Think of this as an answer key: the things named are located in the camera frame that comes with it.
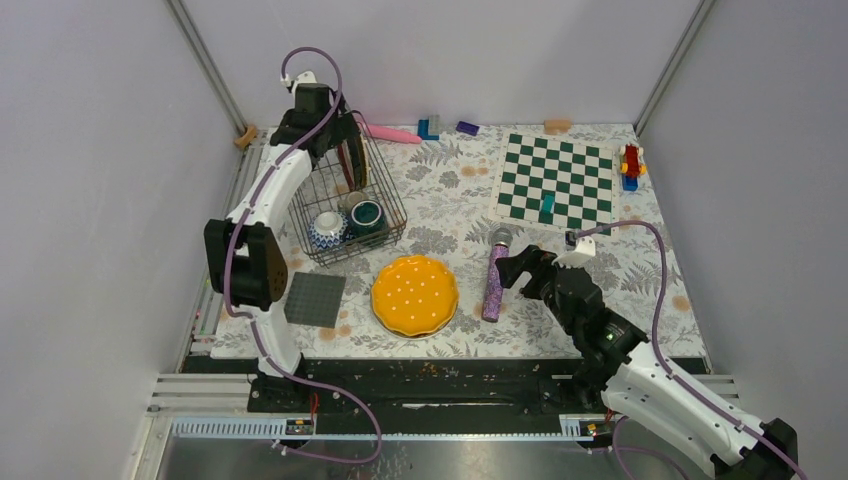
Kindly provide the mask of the yellow scalloped plate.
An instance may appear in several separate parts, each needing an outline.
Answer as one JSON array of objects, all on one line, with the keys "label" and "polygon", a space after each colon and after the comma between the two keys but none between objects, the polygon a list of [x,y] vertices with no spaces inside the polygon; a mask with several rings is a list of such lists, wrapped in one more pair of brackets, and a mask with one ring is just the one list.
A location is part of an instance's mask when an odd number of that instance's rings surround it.
[{"label": "yellow scalloped plate", "polygon": [[454,317],[459,288],[446,264],[423,255],[403,256],[383,267],[371,288],[379,323],[405,338],[433,335]]}]

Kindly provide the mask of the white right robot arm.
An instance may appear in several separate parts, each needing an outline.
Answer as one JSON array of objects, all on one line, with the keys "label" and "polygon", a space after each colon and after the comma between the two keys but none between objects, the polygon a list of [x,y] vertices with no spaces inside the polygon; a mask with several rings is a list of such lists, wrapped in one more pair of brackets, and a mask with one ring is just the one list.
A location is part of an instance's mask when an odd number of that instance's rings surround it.
[{"label": "white right robot arm", "polygon": [[590,274],[535,245],[495,262],[503,288],[530,279],[522,296],[540,300],[581,353],[573,396],[640,423],[714,479],[796,476],[795,430],[733,405],[655,349],[644,331],[608,306]]}]

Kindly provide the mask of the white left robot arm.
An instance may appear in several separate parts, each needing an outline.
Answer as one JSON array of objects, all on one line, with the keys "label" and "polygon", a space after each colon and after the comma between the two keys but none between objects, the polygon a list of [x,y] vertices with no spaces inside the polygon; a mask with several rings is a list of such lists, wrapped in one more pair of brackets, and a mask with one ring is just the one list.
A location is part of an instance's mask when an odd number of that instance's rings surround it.
[{"label": "white left robot arm", "polygon": [[287,84],[294,96],[270,143],[277,154],[257,175],[244,198],[223,220],[203,230],[210,281],[227,314],[247,321],[258,351],[258,367],[278,377],[272,398],[288,411],[309,401],[310,385],[295,374],[302,359],[279,302],[289,272],[276,232],[295,194],[320,160],[341,149],[343,173],[352,190],[366,185],[360,129],[341,90],[312,82]]}]

